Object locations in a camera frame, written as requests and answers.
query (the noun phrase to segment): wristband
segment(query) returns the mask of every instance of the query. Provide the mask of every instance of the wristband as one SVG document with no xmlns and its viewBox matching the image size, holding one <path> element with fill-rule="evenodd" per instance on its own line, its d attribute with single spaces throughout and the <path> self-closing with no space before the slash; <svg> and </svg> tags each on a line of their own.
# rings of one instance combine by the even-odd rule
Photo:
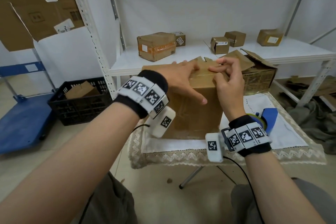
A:
<svg viewBox="0 0 336 224">
<path fill-rule="evenodd" d="M 167 91 L 168 83 L 160 73 L 143 70 L 118 89 L 114 101 L 130 107 L 140 119 L 148 114 L 155 118 L 169 102 Z"/>
<path fill-rule="evenodd" d="M 231 129 L 221 130 L 229 151 L 236 151 L 246 157 L 251 153 L 264 153 L 271 150 L 271 139 L 249 115 L 231 121 L 229 126 Z"/>
</svg>

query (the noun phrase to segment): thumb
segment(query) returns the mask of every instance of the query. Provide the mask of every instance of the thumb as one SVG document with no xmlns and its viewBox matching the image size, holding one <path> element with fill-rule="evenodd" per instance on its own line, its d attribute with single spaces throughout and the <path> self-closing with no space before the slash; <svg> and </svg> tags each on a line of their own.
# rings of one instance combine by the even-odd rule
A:
<svg viewBox="0 0 336 224">
<path fill-rule="evenodd" d="M 227 84 L 228 82 L 225 80 L 224 75 L 222 73 L 216 73 L 215 76 L 213 77 L 214 80 L 216 81 L 217 85 L 220 84 Z"/>
<path fill-rule="evenodd" d="M 208 103 L 208 100 L 205 97 L 203 97 L 201 93 L 198 93 L 196 90 L 194 90 L 191 86 L 185 88 L 185 95 L 192 99 L 195 99 L 202 105 Z"/>
</svg>

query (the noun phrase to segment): lace trim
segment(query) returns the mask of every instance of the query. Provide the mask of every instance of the lace trim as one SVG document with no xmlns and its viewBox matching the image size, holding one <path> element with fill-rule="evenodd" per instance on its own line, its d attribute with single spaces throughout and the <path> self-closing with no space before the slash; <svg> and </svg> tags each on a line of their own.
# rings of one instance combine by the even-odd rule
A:
<svg viewBox="0 0 336 224">
<path fill-rule="evenodd" d="M 270 93 L 265 93 L 265 95 L 267 95 L 274 106 L 278 109 L 279 113 L 308 144 L 308 146 L 304 147 L 290 147 L 286 149 L 272 150 L 273 154 L 280 161 L 280 163 L 309 163 L 325 165 L 327 161 L 322 145 L 317 144 L 312 139 L 310 139 Z M 134 169 L 143 168 L 150 164 L 164 164 L 168 166 L 215 166 L 233 164 L 227 159 L 225 159 L 222 163 L 209 162 L 206 149 L 141 153 L 142 132 L 143 127 L 138 128 L 129 136 L 128 140 L 128 158 L 131 161 L 131 167 Z M 225 155 L 234 159 L 240 165 L 245 165 L 244 158 L 241 157 L 241 155 L 238 153 L 226 151 Z"/>
</svg>

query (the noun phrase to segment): black plastic crate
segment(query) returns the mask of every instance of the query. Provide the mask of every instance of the black plastic crate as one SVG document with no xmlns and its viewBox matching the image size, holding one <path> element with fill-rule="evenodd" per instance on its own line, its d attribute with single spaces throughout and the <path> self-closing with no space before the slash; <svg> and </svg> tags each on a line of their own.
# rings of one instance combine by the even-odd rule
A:
<svg viewBox="0 0 336 224">
<path fill-rule="evenodd" d="M 96 87 L 100 95 L 66 99 L 67 91 L 85 81 Z M 64 82 L 48 101 L 49 106 L 64 126 L 90 122 L 111 103 L 112 98 L 104 77 Z"/>
</svg>

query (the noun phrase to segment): orange tape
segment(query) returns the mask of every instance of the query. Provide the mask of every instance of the orange tape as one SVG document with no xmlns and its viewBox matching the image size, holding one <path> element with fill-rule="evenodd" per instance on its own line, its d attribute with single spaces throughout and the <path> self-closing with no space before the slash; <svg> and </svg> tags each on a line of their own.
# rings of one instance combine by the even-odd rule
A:
<svg viewBox="0 0 336 224">
<path fill-rule="evenodd" d="M 165 44 L 165 45 L 162 45 L 162 46 L 157 46 L 157 47 L 147 47 L 147 51 L 144 51 L 142 49 L 142 44 L 138 44 L 138 48 L 139 48 L 139 51 L 143 51 L 143 52 L 147 52 L 147 53 L 150 53 L 150 54 L 155 54 L 155 53 L 160 53 L 160 52 L 163 52 L 165 50 L 168 50 L 168 49 L 171 49 L 175 46 L 176 42 L 172 42 L 172 43 L 169 43 L 169 44 Z"/>
</svg>

